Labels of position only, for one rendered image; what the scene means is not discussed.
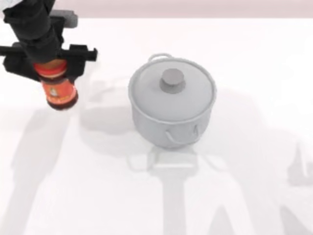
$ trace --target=can label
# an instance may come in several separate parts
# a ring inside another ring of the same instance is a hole
[[[47,100],[53,104],[66,104],[76,96],[76,89],[69,80],[64,80],[59,84],[47,84],[42,81]]]

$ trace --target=lid knob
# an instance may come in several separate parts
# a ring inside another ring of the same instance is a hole
[[[184,74],[178,69],[167,69],[163,72],[160,80],[162,91],[169,94],[177,94],[185,89],[186,81]]]

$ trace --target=red can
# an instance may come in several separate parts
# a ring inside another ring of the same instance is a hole
[[[46,64],[34,64],[45,91],[50,107],[66,110],[73,107],[78,100],[75,85],[65,76],[66,60],[54,60]]]

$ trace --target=pot lid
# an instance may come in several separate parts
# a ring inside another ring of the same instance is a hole
[[[194,62],[157,54],[133,75],[132,105],[160,121],[185,121],[211,109],[216,87],[210,74]]]

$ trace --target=gray pot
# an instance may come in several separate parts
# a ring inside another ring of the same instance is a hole
[[[216,92],[203,67],[165,53],[153,55],[129,83],[135,127],[158,147],[194,144],[208,127]]]

